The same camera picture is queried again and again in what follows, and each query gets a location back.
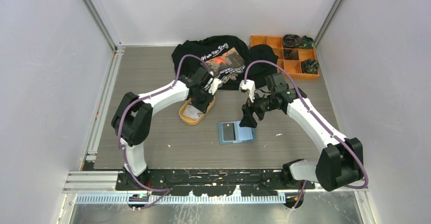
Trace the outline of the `yellow oval tray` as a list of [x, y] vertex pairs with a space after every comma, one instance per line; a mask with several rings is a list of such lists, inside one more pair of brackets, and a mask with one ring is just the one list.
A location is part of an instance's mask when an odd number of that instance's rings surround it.
[[191, 105], [191, 99], [187, 100], [179, 110], [181, 120], [188, 125], [197, 125], [205, 115], [205, 113]]

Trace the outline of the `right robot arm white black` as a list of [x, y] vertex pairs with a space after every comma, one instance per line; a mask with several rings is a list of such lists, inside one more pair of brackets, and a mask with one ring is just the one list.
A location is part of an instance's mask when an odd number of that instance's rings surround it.
[[316, 162], [297, 159], [285, 163], [282, 182], [294, 189], [302, 181], [319, 183], [326, 191], [340, 187], [354, 188], [354, 182], [367, 180], [363, 164], [363, 146], [357, 138], [348, 138], [336, 130], [312, 105], [307, 95], [296, 85], [289, 87], [282, 73], [265, 78], [269, 94], [256, 94], [254, 81], [244, 79], [239, 89], [249, 97], [242, 106], [242, 127], [257, 127], [265, 113], [280, 110], [296, 121], [316, 146]]

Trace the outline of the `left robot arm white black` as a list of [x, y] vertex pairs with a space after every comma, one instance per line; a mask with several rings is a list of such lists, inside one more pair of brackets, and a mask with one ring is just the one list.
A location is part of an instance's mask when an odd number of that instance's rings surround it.
[[222, 81], [212, 72], [199, 68], [191, 75], [177, 75], [173, 81], [151, 92], [126, 93], [111, 121], [117, 144], [124, 155], [124, 170], [128, 183], [136, 190], [148, 183], [148, 166], [145, 161], [144, 141], [149, 135], [151, 121], [161, 110], [182, 101], [188, 101], [205, 113], [214, 100]]

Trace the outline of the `blue leather card holder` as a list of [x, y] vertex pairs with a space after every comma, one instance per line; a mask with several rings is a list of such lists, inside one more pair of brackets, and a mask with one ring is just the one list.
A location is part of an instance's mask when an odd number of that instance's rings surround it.
[[243, 142], [255, 142], [255, 129], [239, 126], [240, 121], [219, 122], [220, 144], [236, 144]]

